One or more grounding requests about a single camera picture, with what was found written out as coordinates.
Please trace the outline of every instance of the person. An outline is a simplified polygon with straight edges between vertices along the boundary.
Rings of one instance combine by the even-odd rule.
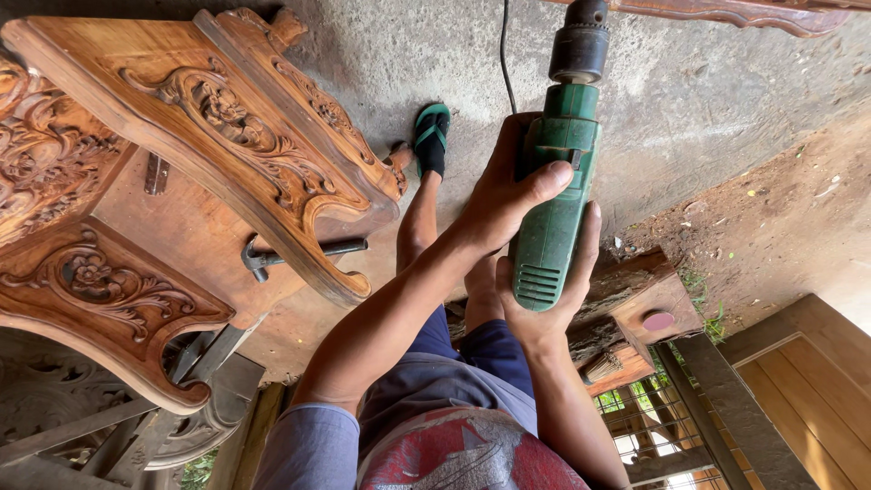
[[[549,310],[517,304],[510,260],[493,257],[572,177],[557,161],[514,182],[535,117],[504,121],[468,204],[437,235],[450,114],[444,105],[423,111],[421,186],[399,227],[397,275],[314,353],[269,433],[254,490],[629,487],[565,335],[598,256],[599,206],[585,209],[564,292]],[[442,303],[462,277],[468,333],[457,351]]]

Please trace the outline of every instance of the finger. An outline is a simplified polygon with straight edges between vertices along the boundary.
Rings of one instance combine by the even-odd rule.
[[[577,238],[577,249],[569,276],[563,287],[563,297],[580,306],[590,288],[590,275],[598,259],[599,235],[602,232],[602,210],[595,201],[587,203],[584,222]]]
[[[523,138],[532,121],[541,115],[540,112],[521,112],[505,118],[485,172],[497,172],[505,178],[514,176],[517,157],[523,151]]]
[[[514,263],[507,256],[496,261],[496,294],[506,310],[520,306],[514,299]]]
[[[571,184],[574,172],[569,162],[557,160],[539,168],[517,185],[517,198],[528,208],[549,201]]]

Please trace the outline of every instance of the t-shirt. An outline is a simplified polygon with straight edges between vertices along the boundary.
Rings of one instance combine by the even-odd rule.
[[[252,489],[587,489],[535,421],[535,401],[502,379],[406,354],[367,391],[359,423],[330,404],[284,412]]]

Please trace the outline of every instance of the hand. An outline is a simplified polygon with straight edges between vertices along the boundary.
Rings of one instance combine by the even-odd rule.
[[[590,290],[590,274],[598,258],[602,211],[595,201],[587,204],[581,235],[577,239],[574,260],[565,279],[563,294],[557,304],[546,311],[530,311],[517,303],[512,290],[514,266],[508,257],[496,263],[496,292],[505,309],[505,321],[511,333],[528,353],[530,350],[565,349],[565,329],[581,308]]]
[[[481,255],[504,247],[530,209],[557,197],[571,183],[571,165],[567,161],[552,162],[514,182],[514,166],[526,130],[540,116],[540,112],[525,112],[505,118],[490,162],[452,227],[461,230],[458,233],[471,240]]]

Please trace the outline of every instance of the green flip-flop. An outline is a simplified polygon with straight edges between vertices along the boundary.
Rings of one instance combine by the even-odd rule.
[[[448,124],[444,128],[444,132],[442,131],[441,128],[439,128],[439,126],[437,124],[433,124],[432,126],[424,129],[420,133],[420,136],[418,136],[415,139],[415,153],[418,154],[418,159],[417,159],[417,176],[418,177],[423,177],[423,170],[421,168],[421,159],[420,159],[421,153],[418,152],[418,146],[421,145],[421,143],[426,138],[428,138],[429,136],[431,136],[434,133],[435,136],[438,138],[439,142],[442,143],[442,152],[444,152],[448,149],[448,141],[446,139],[446,136],[448,134],[448,130],[450,129],[450,109],[448,109],[448,107],[445,104],[441,104],[441,103],[432,104],[432,105],[428,105],[426,108],[424,108],[423,111],[421,111],[421,114],[419,116],[417,116],[417,121],[415,122],[415,134],[417,134],[418,130],[421,129],[421,123],[423,122],[424,118],[426,118],[429,115],[433,115],[433,114],[435,114],[436,117],[438,114],[444,114],[448,118]],[[444,173],[444,163],[443,162],[442,162],[441,167],[442,167],[441,172],[439,172],[438,169],[435,169],[435,168],[434,169],[439,174],[443,174]]]

